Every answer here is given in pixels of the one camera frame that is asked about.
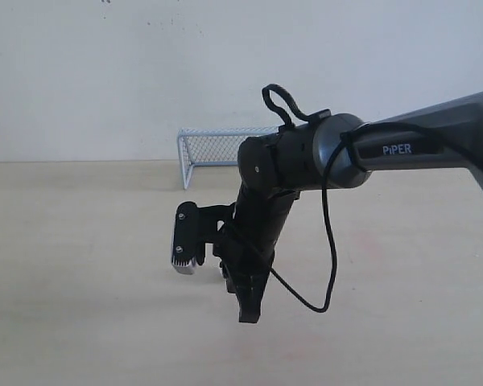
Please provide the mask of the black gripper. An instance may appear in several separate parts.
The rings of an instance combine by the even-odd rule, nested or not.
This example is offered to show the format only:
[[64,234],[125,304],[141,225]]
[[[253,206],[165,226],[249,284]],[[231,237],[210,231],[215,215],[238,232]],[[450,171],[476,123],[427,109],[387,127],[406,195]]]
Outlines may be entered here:
[[213,255],[221,259],[226,288],[235,288],[240,323],[257,323],[261,316],[275,245],[299,197],[300,192],[294,190],[265,197],[241,185],[232,216],[220,228],[222,240],[213,245]]

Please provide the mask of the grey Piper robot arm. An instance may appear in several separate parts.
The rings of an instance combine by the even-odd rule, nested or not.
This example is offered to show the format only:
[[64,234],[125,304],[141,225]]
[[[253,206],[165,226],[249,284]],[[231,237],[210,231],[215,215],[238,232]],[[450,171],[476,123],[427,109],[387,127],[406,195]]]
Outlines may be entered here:
[[450,168],[468,170],[483,190],[483,92],[375,122],[323,111],[247,138],[237,165],[241,186],[216,252],[239,322],[256,323],[275,245],[303,191],[356,188],[375,171]]

